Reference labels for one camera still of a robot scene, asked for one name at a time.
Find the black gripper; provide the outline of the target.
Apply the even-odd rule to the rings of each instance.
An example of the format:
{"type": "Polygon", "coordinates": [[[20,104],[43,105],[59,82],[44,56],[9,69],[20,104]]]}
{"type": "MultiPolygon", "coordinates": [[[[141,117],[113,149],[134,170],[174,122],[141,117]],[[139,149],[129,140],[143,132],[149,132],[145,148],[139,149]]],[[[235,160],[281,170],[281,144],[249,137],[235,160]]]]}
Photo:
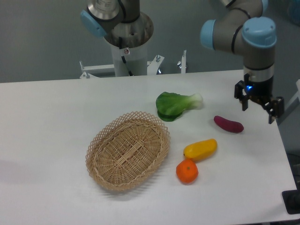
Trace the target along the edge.
{"type": "Polygon", "coordinates": [[[234,97],[239,99],[242,104],[242,110],[248,109],[248,100],[264,105],[268,113],[268,123],[272,124],[275,119],[280,118],[285,111],[284,98],[272,98],[273,76],[264,81],[255,81],[250,73],[244,74],[244,80],[235,84],[234,97]]]}

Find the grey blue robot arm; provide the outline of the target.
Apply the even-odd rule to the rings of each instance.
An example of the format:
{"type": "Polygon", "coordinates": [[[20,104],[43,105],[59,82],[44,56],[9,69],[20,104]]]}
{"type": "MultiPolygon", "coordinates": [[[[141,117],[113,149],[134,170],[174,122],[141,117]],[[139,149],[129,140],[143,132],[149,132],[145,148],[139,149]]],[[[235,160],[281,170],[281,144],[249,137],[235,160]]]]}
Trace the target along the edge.
{"type": "MultiPolygon", "coordinates": [[[[234,88],[243,110],[248,101],[262,106],[269,123],[284,113],[282,97],[273,97],[275,23],[263,16],[266,0],[225,0],[221,20],[208,20],[200,32],[202,46],[243,57],[244,78],[234,88]]],[[[104,38],[112,51],[116,76],[154,75],[159,64],[147,62],[147,43],[154,31],[152,20],[140,11],[137,0],[89,0],[80,14],[85,28],[104,38]]]]}

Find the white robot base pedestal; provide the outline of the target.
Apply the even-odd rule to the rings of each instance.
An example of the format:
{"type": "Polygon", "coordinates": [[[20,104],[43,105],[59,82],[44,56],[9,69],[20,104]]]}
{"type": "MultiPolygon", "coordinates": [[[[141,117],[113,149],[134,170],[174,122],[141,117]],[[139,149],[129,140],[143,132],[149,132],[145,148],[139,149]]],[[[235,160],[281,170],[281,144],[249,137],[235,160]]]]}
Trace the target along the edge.
{"type": "Polygon", "coordinates": [[[105,36],[115,64],[125,57],[126,60],[148,61],[147,44],[154,31],[154,25],[148,15],[141,12],[139,17],[131,23],[119,23],[105,36]]]}

